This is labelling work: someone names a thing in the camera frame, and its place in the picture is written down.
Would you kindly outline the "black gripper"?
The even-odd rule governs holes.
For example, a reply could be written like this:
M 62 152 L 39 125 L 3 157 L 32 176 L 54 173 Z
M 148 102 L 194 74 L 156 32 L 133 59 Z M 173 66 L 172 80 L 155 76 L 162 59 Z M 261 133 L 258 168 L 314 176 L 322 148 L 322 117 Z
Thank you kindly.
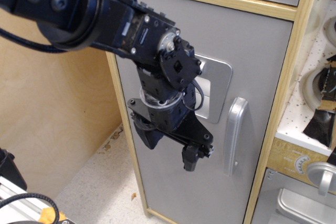
M 164 136 L 182 144 L 187 172 L 195 171 L 198 159 L 209 158 L 214 151 L 212 134 L 195 115 L 203 105 L 202 102 L 196 105 L 196 91 L 203 94 L 200 87 L 188 86 L 162 101 L 140 90 L 139 99 L 127 102 L 135 130 L 145 146 L 153 150 Z

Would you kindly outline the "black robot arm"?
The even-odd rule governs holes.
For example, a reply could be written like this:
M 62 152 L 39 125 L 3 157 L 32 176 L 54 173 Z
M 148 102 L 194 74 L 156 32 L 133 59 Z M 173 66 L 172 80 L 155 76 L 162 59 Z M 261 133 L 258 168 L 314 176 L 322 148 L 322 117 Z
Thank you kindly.
M 202 104 L 196 77 L 201 61 L 164 14 L 137 0 L 1 0 L 7 12 L 33 20 L 47 45 L 4 30 L 25 47 L 62 53 L 93 47 L 132 60 L 141 81 L 140 97 L 127 102 L 143 143 L 154 149 L 167 136 L 183 145 L 185 170 L 213 152 L 213 136 L 196 118 Z

